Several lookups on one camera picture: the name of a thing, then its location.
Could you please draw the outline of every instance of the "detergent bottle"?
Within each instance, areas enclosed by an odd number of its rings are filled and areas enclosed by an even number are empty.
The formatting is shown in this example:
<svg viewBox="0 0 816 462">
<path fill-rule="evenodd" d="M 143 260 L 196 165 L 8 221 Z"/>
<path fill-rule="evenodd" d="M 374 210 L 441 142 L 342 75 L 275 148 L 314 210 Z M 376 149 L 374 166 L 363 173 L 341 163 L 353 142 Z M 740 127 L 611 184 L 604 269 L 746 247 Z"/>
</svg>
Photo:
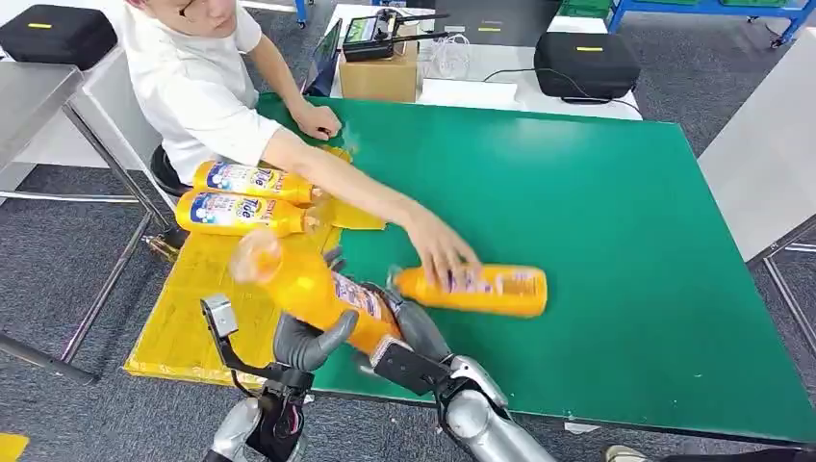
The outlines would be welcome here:
<svg viewBox="0 0 816 462">
<path fill-rule="evenodd" d="M 230 271 L 238 282 L 263 286 L 272 302 L 295 318 L 326 330 L 348 309 L 359 318 L 348 342 L 372 356 L 381 342 L 401 340 L 387 302 L 331 270 L 316 250 L 256 229 L 238 245 Z"/>
<path fill-rule="evenodd" d="M 389 287 L 426 306 L 531 318 L 541 315 L 547 303 L 547 279 L 533 267 L 483 265 L 476 273 L 466 266 L 464 284 L 449 276 L 449 286 L 445 292 L 428 282 L 422 268 L 389 274 Z"/>
<path fill-rule="evenodd" d="M 225 192 L 185 192 L 176 205 L 179 226 L 204 234 L 243 236 L 267 227 L 278 236 L 312 231 L 324 215 L 320 207 L 300 209 L 283 200 Z"/>
<path fill-rule="evenodd" d="M 317 186 L 283 170 L 215 161 L 198 166 L 192 186 L 198 190 L 257 195 L 294 204 L 311 204 L 324 196 Z"/>
</svg>

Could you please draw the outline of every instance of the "floor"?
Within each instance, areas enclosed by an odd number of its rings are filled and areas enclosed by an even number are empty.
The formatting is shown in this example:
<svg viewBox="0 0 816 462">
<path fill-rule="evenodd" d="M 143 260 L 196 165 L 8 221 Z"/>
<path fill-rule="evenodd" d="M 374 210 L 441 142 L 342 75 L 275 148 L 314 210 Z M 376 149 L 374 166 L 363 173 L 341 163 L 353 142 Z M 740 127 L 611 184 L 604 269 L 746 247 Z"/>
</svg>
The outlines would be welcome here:
<svg viewBox="0 0 816 462">
<path fill-rule="evenodd" d="M 318 0 L 305 31 L 289 14 L 253 12 L 298 80 L 308 63 L 305 51 L 317 43 L 332 8 L 331 2 Z M 645 117 L 680 123 L 698 155 L 785 51 L 767 49 L 770 36 L 764 27 L 737 17 L 628 14 L 621 34 L 644 66 L 636 93 Z M 37 167 L 21 189 L 123 193 L 106 170 L 47 166 Z M 0 206 L 3 332 L 57 354 L 139 219 L 136 207 L 21 200 Z M 780 266 L 816 322 L 816 261 L 782 254 Z M 77 358 L 80 366 L 102 374 L 97 385 L 76 386 L 0 354 L 0 431 L 31 437 L 23 461 L 201 459 L 239 394 L 225 387 L 132 377 L 120 368 L 168 270 L 168 264 L 139 247 Z M 808 355 L 768 274 L 764 269 L 752 274 L 815 399 L 816 359 Z M 430 410 L 318 398 L 306 413 L 307 462 L 467 460 L 435 431 Z M 600 461 L 611 444 L 655 457 L 754 448 L 615 428 L 575 436 L 561 423 L 519 420 L 565 461 Z"/>
</svg>

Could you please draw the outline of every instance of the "man's arm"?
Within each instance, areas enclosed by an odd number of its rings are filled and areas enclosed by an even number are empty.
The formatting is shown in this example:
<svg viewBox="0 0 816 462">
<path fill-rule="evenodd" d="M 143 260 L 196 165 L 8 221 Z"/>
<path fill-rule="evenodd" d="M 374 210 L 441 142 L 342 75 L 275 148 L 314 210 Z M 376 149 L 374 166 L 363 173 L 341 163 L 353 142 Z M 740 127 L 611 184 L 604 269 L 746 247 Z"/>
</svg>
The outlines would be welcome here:
<svg viewBox="0 0 816 462">
<path fill-rule="evenodd" d="M 318 140 L 334 138 L 340 132 L 342 125 L 329 108 L 315 107 L 300 94 L 289 66 L 272 40 L 261 36 L 249 58 L 281 97 L 300 131 Z"/>
<path fill-rule="evenodd" d="M 262 159 L 404 228 L 420 255 L 428 280 L 437 280 L 446 289 L 449 271 L 460 283 L 464 280 L 463 259 L 479 265 L 465 241 L 418 202 L 374 181 L 346 161 L 306 144 L 284 127 L 269 139 Z"/>
<path fill-rule="evenodd" d="M 305 102 L 300 94 L 300 89 L 294 82 L 292 72 L 289 71 L 289 66 L 280 54 L 278 47 L 272 43 L 269 37 L 261 36 L 258 45 L 248 55 L 252 62 L 255 63 L 255 66 L 258 67 L 258 70 L 261 71 L 264 80 L 283 99 L 287 108 L 290 105 L 299 105 Z"/>
</svg>

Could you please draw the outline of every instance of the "yellow plastic sheet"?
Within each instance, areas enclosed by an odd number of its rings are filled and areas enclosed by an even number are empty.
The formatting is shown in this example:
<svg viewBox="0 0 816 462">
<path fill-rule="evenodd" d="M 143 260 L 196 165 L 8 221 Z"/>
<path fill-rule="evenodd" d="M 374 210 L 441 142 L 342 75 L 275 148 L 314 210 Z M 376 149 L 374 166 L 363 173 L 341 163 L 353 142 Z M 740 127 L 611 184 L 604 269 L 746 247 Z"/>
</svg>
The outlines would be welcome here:
<svg viewBox="0 0 816 462">
<path fill-rule="evenodd" d="M 28 446 L 28 438 L 23 435 L 0 433 L 0 462 L 14 462 Z"/>
<path fill-rule="evenodd" d="M 239 285 L 229 275 L 227 264 L 240 238 L 190 234 L 181 249 L 162 293 L 147 319 L 141 335 L 125 362 L 133 375 L 228 384 L 229 371 L 223 367 L 199 300 L 223 293 L 232 301 L 239 330 L 230 341 L 244 362 L 263 367 L 272 361 L 272 335 L 280 311 L 263 290 Z M 321 251 L 340 241 L 340 230 L 319 229 L 313 235 L 286 238 L 304 248 Z M 247 386 L 259 386 L 263 379 L 239 374 Z"/>
</svg>

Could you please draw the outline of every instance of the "tide bottle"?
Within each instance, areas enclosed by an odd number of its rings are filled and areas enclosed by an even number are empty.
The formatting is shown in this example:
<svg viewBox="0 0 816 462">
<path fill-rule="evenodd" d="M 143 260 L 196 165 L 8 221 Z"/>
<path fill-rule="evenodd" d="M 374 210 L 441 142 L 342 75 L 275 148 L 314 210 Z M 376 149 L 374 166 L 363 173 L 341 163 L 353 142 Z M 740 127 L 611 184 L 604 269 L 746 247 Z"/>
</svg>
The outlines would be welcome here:
<svg viewBox="0 0 816 462">
<path fill-rule="evenodd" d="M 368 356 L 381 342 L 402 339 L 391 309 L 377 293 L 331 270 L 316 250 L 292 245 L 268 230 L 241 239 L 230 272 L 238 282 L 263 286 L 275 306 L 320 330 L 344 311 L 356 310 L 359 317 L 348 342 Z"/>
<path fill-rule="evenodd" d="M 422 268 L 394 269 L 389 287 L 425 306 L 532 318 L 544 312 L 547 279 L 533 267 L 483 265 L 480 272 L 465 266 L 464 283 L 448 280 L 450 292 L 425 278 Z"/>
<path fill-rule="evenodd" d="M 312 231 L 323 209 L 300 209 L 283 200 L 224 192 L 185 192 L 176 205 L 176 221 L 196 233 L 243 236 L 265 227 L 277 236 Z"/>
<path fill-rule="evenodd" d="M 324 196 L 317 186 L 283 170 L 216 161 L 198 166 L 192 178 L 192 187 L 281 199 L 294 204 L 312 204 Z"/>
</svg>

